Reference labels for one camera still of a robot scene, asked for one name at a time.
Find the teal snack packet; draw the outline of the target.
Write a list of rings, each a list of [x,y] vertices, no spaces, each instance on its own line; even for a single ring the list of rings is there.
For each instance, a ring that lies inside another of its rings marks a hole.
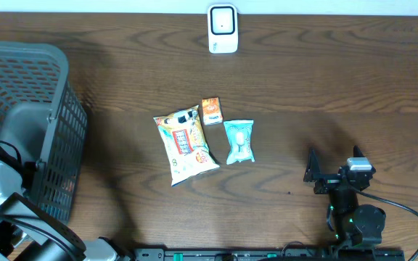
[[[230,145],[230,152],[226,159],[228,165],[245,160],[255,161],[251,148],[253,123],[253,120],[230,120],[224,122]]]

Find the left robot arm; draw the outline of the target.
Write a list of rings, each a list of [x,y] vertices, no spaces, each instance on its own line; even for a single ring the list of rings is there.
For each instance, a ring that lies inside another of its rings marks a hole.
[[[6,142],[0,141],[4,184],[8,184],[9,174],[14,174],[20,187],[35,193],[31,202],[22,193],[10,191],[0,204],[0,221],[17,226],[35,241],[21,253],[22,260],[136,259],[134,253],[106,238],[83,242],[63,223],[72,207],[83,143],[69,145],[54,141],[42,170],[31,170],[19,154],[11,156],[4,146]]]

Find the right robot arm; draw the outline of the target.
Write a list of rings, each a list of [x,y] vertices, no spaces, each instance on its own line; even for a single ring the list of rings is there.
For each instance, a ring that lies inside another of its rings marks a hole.
[[[303,180],[314,183],[315,194],[329,197],[327,225],[342,247],[373,247],[382,243],[385,211],[370,204],[359,204],[357,194],[368,188],[376,169],[354,146],[353,156],[336,173],[324,174],[314,150],[308,155]]]

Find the small orange box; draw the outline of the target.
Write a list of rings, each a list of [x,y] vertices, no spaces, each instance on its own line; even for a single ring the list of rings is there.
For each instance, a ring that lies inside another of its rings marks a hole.
[[[215,125],[223,122],[221,104],[218,97],[202,100],[202,114],[205,125]]]

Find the yellow snack bag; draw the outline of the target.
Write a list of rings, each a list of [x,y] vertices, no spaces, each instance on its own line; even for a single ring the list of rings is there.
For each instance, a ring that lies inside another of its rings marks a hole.
[[[165,146],[172,186],[220,168],[210,155],[198,109],[196,105],[153,118]]]

